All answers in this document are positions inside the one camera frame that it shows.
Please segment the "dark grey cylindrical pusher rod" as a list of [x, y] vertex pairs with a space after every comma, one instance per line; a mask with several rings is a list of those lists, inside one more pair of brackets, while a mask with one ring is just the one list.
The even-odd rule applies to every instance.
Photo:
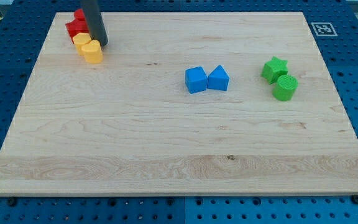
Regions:
[[98, 0], [80, 0], [80, 6], [84, 13], [90, 37], [93, 40], [98, 40], [100, 46], [104, 47], [108, 44], [108, 36]]

